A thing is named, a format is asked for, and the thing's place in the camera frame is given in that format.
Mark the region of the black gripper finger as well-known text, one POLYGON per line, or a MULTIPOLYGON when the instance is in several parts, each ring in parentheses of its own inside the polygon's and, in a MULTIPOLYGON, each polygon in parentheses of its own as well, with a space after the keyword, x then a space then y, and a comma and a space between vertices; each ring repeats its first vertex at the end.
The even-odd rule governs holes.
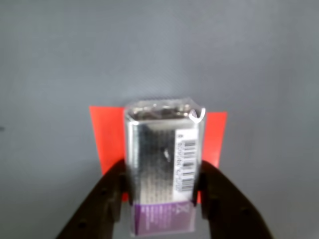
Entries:
POLYGON ((122 159, 102 176, 57 238, 111 239, 114 224, 120 220, 123 195, 129 194, 122 159))
POLYGON ((256 207, 217 167, 203 161, 199 169, 192 202, 201 204, 211 239, 273 238, 256 207))

